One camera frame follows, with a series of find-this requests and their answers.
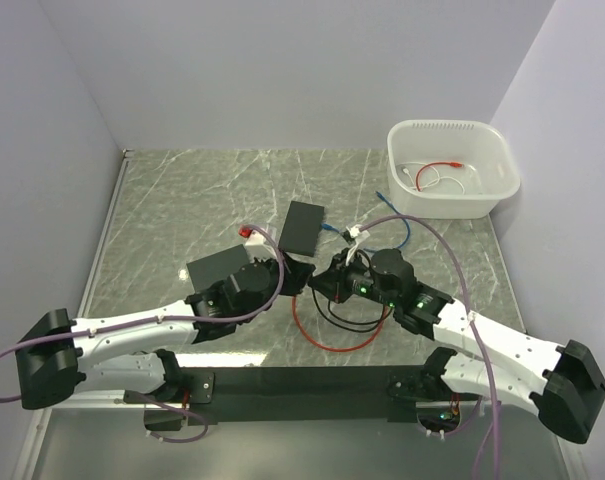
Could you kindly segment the black network switch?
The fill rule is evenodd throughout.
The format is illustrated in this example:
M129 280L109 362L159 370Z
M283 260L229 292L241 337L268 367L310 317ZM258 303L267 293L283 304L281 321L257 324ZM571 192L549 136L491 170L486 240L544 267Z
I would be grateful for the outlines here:
M313 257L324 219L323 206L291 201L279 237L279 249L291 254Z

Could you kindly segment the black box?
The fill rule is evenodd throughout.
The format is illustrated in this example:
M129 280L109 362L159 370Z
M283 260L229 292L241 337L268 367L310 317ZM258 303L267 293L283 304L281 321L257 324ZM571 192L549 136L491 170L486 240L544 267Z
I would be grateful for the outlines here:
M225 280L249 263L243 245L236 245L212 255L191 261L186 265L189 278L196 293L209 289L213 284Z

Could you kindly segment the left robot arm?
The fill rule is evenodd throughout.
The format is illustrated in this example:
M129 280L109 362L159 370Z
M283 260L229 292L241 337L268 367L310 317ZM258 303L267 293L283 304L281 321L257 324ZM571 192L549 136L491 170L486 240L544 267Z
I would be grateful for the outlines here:
M169 346L234 333L268 309L273 294L301 293L314 270L289 255L252 260L238 246L188 263L194 292L169 305L102 319L52 310L15 353L21 405L37 410L75 393L118 389L172 401L186 381Z

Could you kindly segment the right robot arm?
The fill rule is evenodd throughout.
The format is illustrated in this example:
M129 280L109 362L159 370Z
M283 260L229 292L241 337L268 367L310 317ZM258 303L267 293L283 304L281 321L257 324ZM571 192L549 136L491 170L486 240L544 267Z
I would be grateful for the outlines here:
M513 330L419 281L397 249L372 258L343 251L309 286L334 303L351 296L385 305L405 330L447 348L445 361L422 374L434 399L475 394L535 415L555 435L584 444L605 401L605 378L591 350Z

